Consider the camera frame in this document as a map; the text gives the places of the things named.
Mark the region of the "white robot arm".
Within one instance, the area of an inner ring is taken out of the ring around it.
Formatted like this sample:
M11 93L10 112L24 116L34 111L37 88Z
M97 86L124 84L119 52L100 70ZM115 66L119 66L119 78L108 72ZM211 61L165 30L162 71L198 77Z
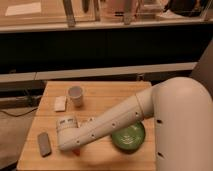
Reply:
M72 116L58 119L58 148L74 150L150 117L156 171L213 171L213 98L187 77L137 92L79 128Z

